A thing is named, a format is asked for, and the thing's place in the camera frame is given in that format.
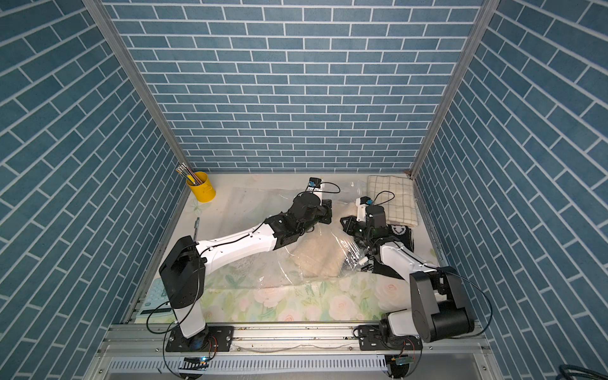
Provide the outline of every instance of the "checkered towel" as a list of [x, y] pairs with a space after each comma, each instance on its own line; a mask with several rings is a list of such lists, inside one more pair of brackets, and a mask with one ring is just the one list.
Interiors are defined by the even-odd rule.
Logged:
[[[403, 224], [410, 227], [418, 225], [413, 185], [414, 181], [407, 178], [394, 176], [367, 177], [367, 193], [371, 199], [376, 198], [376, 195], [384, 190], [395, 194], [392, 201], [382, 205], [386, 213], [386, 222], [390, 224]], [[378, 196], [375, 204], [388, 201], [392, 197], [393, 195], [390, 193], [382, 193]]]

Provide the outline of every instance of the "vented metal panel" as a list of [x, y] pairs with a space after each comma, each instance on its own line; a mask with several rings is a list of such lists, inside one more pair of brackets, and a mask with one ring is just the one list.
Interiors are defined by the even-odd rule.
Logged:
[[[179, 360], [167, 358], [172, 370], [188, 367], [184, 358]], [[158, 358], [121, 358], [114, 359], [109, 366], [111, 373], [158, 373], [158, 369], [167, 372], [162, 359]], [[282, 372], [345, 372], [345, 371], [382, 371], [386, 369], [383, 355], [349, 354], [349, 355], [243, 355], [217, 357], [203, 371], [207, 374], [244, 375]], [[201, 371], [181, 370], [183, 373], [200, 373]]]

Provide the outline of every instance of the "metal rail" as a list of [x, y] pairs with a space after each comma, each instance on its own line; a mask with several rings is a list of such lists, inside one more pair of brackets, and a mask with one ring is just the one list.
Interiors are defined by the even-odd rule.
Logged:
[[458, 62], [456, 63], [454, 72], [447, 83], [446, 91], [441, 98], [441, 102], [439, 103], [437, 110], [435, 111], [435, 115], [433, 115], [433, 119], [430, 122], [430, 127], [423, 138], [418, 155], [416, 156], [414, 164], [412, 165], [412, 179], [416, 179], [416, 176], [422, 168], [424, 159], [433, 145], [435, 136], [437, 136], [437, 132], [439, 132], [439, 128], [441, 128], [441, 123], [443, 123], [443, 120], [446, 118], [447, 111], [454, 100], [454, 96], [456, 96], [456, 91], [458, 90], [462, 79], [465, 77], [466, 70], [473, 60], [475, 51], [477, 51], [477, 48], [479, 47], [479, 42], [481, 42], [483, 34], [486, 32], [486, 29], [488, 28], [490, 20], [492, 19], [494, 11], [498, 7], [499, 2], [500, 0], [486, 0], [477, 14], [475, 23], [471, 29], [471, 34], [469, 35], [469, 38], [466, 39], [465, 46], [462, 49]]
[[175, 226], [178, 224], [179, 216], [184, 209], [189, 195], [190, 189], [184, 187], [181, 195], [179, 196], [178, 204], [176, 205], [175, 210], [167, 223], [167, 228], [165, 228], [164, 232], [162, 233], [161, 239], [159, 240], [158, 245], [154, 250], [154, 254], [152, 255], [152, 259], [150, 260], [150, 263], [144, 272], [143, 278], [139, 285], [137, 285], [135, 294], [129, 303], [129, 308], [126, 310], [126, 313], [122, 318], [123, 323], [129, 323], [134, 320], [135, 313], [137, 313], [141, 307], [141, 304], [145, 300], [145, 295], [148, 292], [150, 284], [152, 284], [152, 280], [154, 279], [157, 269], [161, 266], [162, 255], [169, 245], [169, 240], [171, 239], [173, 230], [175, 230]]
[[169, 126], [169, 122], [162, 113], [161, 108], [152, 95], [152, 92], [150, 92], [145, 79], [143, 79], [142, 73], [137, 68], [135, 61], [129, 53], [129, 49], [127, 49], [125, 42], [122, 40], [118, 29], [116, 29], [116, 26], [110, 19], [110, 15], [103, 6], [101, 0], [83, 0], [83, 3], [91, 14], [93, 21], [95, 21], [97, 27], [99, 28], [99, 31], [106, 39], [110, 49], [112, 49], [116, 59], [118, 59], [118, 62], [131, 81], [131, 84], [139, 94], [139, 97], [142, 99], [142, 102], [156, 122], [156, 126], [165, 137], [165, 140], [169, 144], [173, 154], [175, 154], [179, 162], [184, 162], [190, 166], [188, 157], [186, 157], [184, 151], [179, 145], [179, 142], [175, 138], [175, 135]]
[[442, 266], [449, 265], [449, 262], [447, 261], [446, 251], [443, 249], [441, 240], [439, 240], [439, 234], [437, 234], [435, 223], [433, 223], [433, 220], [430, 218], [429, 210], [426, 208], [424, 199], [422, 198], [422, 193], [420, 192], [420, 188], [418, 187], [417, 182], [414, 182], [414, 199], [416, 199], [416, 205], [418, 206], [418, 210], [420, 210], [420, 215], [422, 216], [422, 220], [424, 221], [426, 231], [429, 233], [430, 242], [433, 245], [433, 249], [435, 250], [435, 254], [437, 255], [437, 260], [439, 260], [439, 264]]
[[[217, 353], [217, 358], [218, 361], [229, 363], [266, 361], [271, 356], [283, 361], [311, 357], [319, 360], [361, 360], [371, 356], [399, 354], [399, 350], [361, 351], [358, 339], [353, 335], [353, 328], [365, 323], [230, 323], [227, 325], [235, 327], [231, 349], [229, 352]], [[155, 331], [165, 331], [167, 327], [165, 324], [153, 325], [151, 328]], [[105, 379], [104, 376], [112, 369], [121, 368], [128, 369], [128, 373], [144, 373], [148, 370], [157, 373], [159, 363], [164, 366], [162, 344], [163, 335], [151, 334], [145, 325], [111, 325], [85, 379]], [[489, 368], [486, 358], [491, 355], [491, 350], [484, 337], [444, 339], [424, 344], [423, 355], [436, 354], [473, 355], [480, 368]], [[187, 355], [196, 356], [196, 353], [165, 352], [165, 358], [172, 368], [179, 365]]]

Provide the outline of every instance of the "orange wire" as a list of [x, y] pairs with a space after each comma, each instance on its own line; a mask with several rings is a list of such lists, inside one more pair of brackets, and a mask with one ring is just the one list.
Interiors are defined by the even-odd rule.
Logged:
[[406, 338], [408, 342], [410, 342], [410, 344], [412, 345], [412, 351], [414, 352], [413, 356], [414, 356], [414, 361], [416, 361], [416, 347], [414, 347], [414, 343], [412, 343], [412, 341], [409, 338]]
[[215, 339], [215, 336], [212, 336], [213, 340], [215, 340], [215, 352], [213, 353], [213, 357], [218, 354], [218, 340]]

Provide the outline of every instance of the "yellow pencil cup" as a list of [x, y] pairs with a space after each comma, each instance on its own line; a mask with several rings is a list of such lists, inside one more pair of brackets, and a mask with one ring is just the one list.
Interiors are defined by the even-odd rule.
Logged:
[[213, 186], [211, 186], [209, 176], [207, 176], [207, 173], [203, 171], [197, 171], [195, 174], [198, 179], [202, 181], [202, 185], [192, 186], [188, 183], [188, 181], [186, 181], [186, 184], [190, 186], [190, 190], [192, 190], [194, 196], [199, 202], [210, 202], [213, 198], [215, 198], [215, 190], [213, 189]]

